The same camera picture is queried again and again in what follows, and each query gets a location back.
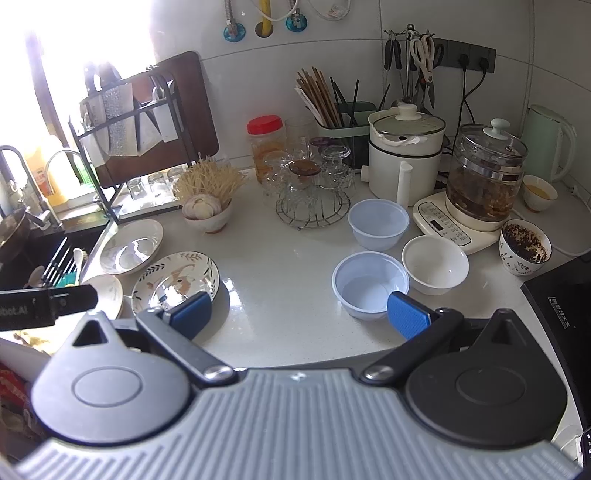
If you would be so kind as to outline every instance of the black cooktop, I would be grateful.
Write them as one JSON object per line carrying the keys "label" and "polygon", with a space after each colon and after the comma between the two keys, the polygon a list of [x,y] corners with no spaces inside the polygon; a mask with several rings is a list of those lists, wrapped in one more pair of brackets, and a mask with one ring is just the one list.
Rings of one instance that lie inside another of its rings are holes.
{"label": "black cooktop", "polygon": [[544,326],[587,429],[591,426],[591,253],[528,280],[521,290]]}

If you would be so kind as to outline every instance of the black metal rack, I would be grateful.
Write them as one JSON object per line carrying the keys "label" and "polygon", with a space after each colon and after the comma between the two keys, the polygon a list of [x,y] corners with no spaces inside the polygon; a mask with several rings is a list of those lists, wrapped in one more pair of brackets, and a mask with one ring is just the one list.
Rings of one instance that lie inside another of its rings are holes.
{"label": "black metal rack", "polygon": [[106,197],[105,190],[100,186],[96,172],[92,166],[92,163],[90,162],[90,160],[88,159],[88,157],[86,155],[86,150],[85,150],[84,146],[82,145],[81,140],[83,138],[88,137],[89,135],[96,134],[99,130],[107,128],[111,125],[114,125],[117,122],[121,122],[127,118],[132,117],[132,116],[135,117],[136,122],[139,122],[139,115],[141,113],[148,112],[148,111],[153,110],[154,108],[162,106],[162,105],[168,105],[168,109],[170,111],[170,115],[173,120],[174,128],[176,130],[178,139],[180,140],[180,142],[182,144],[183,151],[184,151],[186,159],[187,159],[187,162],[186,162],[187,165],[191,166],[193,163],[197,162],[197,158],[196,158],[196,155],[195,155],[195,152],[193,149],[193,145],[190,142],[190,139],[187,139],[188,134],[184,134],[185,132],[183,132],[183,129],[181,128],[180,119],[177,115],[177,108],[178,108],[179,112],[181,111],[181,102],[180,102],[180,97],[178,95],[178,92],[171,93],[166,79],[164,78],[164,76],[161,73],[157,72],[157,70],[158,70],[157,67],[152,67],[149,70],[146,70],[145,72],[138,73],[137,75],[134,75],[134,76],[129,77],[127,79],[122,79],[117,82],[113,82],[113,83],[109,84],[109,89],[111,89],[113,87],[117,87],[119,85],[124,85],[126,83],[131,83],[132,81],[137,80],[140,76],[149,76],[153,85],[156,88],[160,88],[161,91],[164,92],[163,99],[155,101],[155,102],[150,102],[146,105],[140,106],[139,108],[135,108],[127,113],[123,113],[122,115],[118,115],[113,118],[110,118],[106,122],[104,122],[100,125],[95,125],[93,128],[85,130],[85,132],[82,134],[78,134],[76,132],[76,129],[74,128],[74,125],[72,124],[71,118],[68,121],[70,131],[72,132],[72,136],[74,137],[74,142],[76,143],[76,147],[77,147],[78,151],[80,152],[80,158],[82,159],[82,163],[84,165],[84,168],[86,169],[86,172],[88,173],[90,180],[93,184],[93,187],[95,188],[95,191],[99,197],[100,205],[101,205],[103,211],[111,219],[113,219],[115,221],[115,223],[117,223],[118,225],[121,223],[132,221],[132,220],[139,220],[142,218],[146,218],[148,216],[154,215],[155,213],[164,213],[164,212],[170,212],[172,210],[177,210],[177,209],[181,208],[181,206],[177,202],[170,202],[170,204],[165,204],[165,205],[158,206],[158,207],[151,207],[147,210],[141,209],[141,210],[135,212],[133,215],[129,215],[129,216],[126,216],[125,218],[121,218],[119,212],[116,212],[115,209],[113,208],[113,203],[117,199],[117,197],[120,194],[121,189],[124,187],[125,183],[117,184],[115,186],[115,194],[110,199],[108,199]]}

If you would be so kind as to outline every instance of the chopsticks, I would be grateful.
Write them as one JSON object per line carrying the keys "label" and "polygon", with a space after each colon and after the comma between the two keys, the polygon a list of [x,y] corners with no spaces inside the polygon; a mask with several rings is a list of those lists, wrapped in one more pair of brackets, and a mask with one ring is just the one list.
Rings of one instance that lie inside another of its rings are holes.
{"label": "chopsticks", "polygon": [[310,109],[316,120],[325,128],[342,128],[343,117],[335,107],[324,74],[312,67],[312,75],[304,69],[297,72],[295,91]]}

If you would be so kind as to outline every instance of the red lid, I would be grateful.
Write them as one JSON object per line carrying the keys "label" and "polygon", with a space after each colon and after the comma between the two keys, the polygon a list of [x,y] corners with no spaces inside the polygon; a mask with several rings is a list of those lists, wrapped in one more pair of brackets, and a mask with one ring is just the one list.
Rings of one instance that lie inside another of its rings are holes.
{"label": "red lid", "polygon": [[281,127],[283,127],[283,121],[276,115],[259,116],[246,124],[246,130],[251,135],[270,134]]}

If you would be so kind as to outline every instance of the tea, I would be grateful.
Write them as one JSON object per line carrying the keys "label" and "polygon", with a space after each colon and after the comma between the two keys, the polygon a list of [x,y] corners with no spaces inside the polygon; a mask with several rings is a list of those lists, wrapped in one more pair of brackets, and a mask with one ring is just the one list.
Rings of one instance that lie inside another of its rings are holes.
{"label": "tea", "polygon": [[531,191],[532,193],[535,193],[538,197],[542,197],[545,200],[551,200],[550,195],[548,195],[544,190],[542,190],[540,187],[537,187],[535,185],[528,185],[527,183],[525,184],[525,187]]}

